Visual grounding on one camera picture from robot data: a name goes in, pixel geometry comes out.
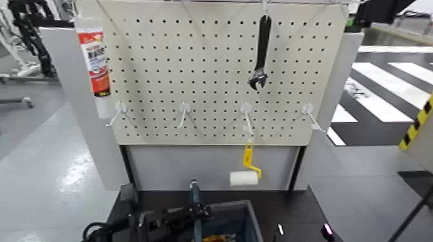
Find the crosswalk stripe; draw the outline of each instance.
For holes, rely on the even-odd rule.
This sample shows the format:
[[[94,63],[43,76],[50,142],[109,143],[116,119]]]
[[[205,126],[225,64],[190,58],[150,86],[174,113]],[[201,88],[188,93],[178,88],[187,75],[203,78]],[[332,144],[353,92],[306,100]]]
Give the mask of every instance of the crosswalk stripe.
[[[333,123],[357,123],[354,118],[343,106],[337,105],[335,108],[334,116],[332,116]]]
[[[352,68],[418,109],[423,108],[425,102],[430,98],[425,91],[369,62],[355,62]]]
[[[355,95],[355,100],[362,106],[368,109],[374,116],[379,118],[382,122],[411,122],[413,121],[407,115],[396,109],[393,105],[377,96],[371,90],[362,86],[359,82],[352,77],[347,79],[344,87],[349,93],[354,91],[360,93]]]
[[[433,53],[431,46],[360,46],[358,52],[374,53]]]
[[[423,80],[429,84],[433,84],[433,71],[430,71],[422,66],[418,66],[411,62],[391,62],[391,66],[398,68],[414,77]]]
[[[335,130],[331,127],[328,128],[327,132],[328,137],[332,140],[334,145],[337,146],[345,146],[346,143],[335,133]]]

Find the pegboard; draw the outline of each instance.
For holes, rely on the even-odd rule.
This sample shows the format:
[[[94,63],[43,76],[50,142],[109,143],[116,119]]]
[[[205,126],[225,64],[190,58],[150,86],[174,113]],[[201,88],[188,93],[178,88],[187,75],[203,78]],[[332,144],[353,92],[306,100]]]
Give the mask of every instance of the pegboard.
[[[259,3],[83,1],[104,23],[113,100],[130,109],[113,130],[120,144],[244,145],[244,102],[255,143],[305,145],[340,45],[341,5],[268,4],[272,29],[264,89],[247,83],[256,62]],[[191,112],[178,129],[187,102]]]

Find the black table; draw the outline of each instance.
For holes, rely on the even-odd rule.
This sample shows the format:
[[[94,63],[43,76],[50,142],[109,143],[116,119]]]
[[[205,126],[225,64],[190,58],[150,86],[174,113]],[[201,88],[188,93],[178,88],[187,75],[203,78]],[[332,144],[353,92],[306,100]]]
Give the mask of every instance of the black table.
[[[188,191],[144,191],[139,192],[140,210],[160,210],[188,205]],[[320,229],[327,222],[323,212],[309,188],[305,192],[284,191],[200,191],[202,203],[222,203],[249,200],[264,241],[271,241],[276,225],[284,227],[285,236],[280,241],[321,242]],[[127,215],[125,204],[119,199],[111,210],[108,222]],[[128,231],[114,235],[113,242],[128,242]]]

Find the purple light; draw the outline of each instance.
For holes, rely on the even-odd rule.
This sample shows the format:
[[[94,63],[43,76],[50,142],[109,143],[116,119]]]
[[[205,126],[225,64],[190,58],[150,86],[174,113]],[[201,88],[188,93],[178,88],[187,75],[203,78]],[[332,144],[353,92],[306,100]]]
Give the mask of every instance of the purple light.
[[[332,229],[327,223],[325,223],[325,228],[326,228],[326,232],[328,232],[328,234],[332,235]]]

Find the metal hook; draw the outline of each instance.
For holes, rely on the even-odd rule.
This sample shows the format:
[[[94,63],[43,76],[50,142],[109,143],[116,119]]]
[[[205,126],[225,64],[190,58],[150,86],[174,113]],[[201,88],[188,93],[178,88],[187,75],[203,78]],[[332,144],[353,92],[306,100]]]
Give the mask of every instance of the metal hook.
[[[116,114],[114,115],[114,117],[111,119],[109,124],[106,124],[105,126],[107,127],[111,127],[113,126],[114,121],[116,121],[117,117],[122,114],[125,115],[126,118],[128,118],[128,120],[131,122],[129,116],[128,116],[128,107],[126,107],[126,104],[124,104],[121,101],[117,101],[114,104],[114,110],[116,110]]]
[[[184,126],[185,115],[191,112],[191,106],[187,102],[182,102],[179,104],[179,111],[182,113],[182,119],[180,120],[180,124],[177,126],[178,129]]]
[[[311,119],[311,121],[313,122],[313,124],[311,124],[311,127],[313,130],[319,130],[323,133],[326,133],[326,131],[324,131],[319,123],[317,122],[317,120],[313,117],[312,113],[314,110],[314,106],[311,103],[307,103],[302,107],[302,114],[303,115],[308,115]]]
[[[248,116],[248,114],[251,112],[251,110],[253,110],[253,107],[251,106],[251,104],[249,104],[247,102],[244,102],[240,106],[240,112],[245,114],[245,119],[247,120],[248,131],[251,135],[254,135],[253,129],[251,128],[251,122],[249,121],[249,116]]]
[[[269,12],[267,11],[267,2],[268,0],[262,0],[263,15],[269,16]]]

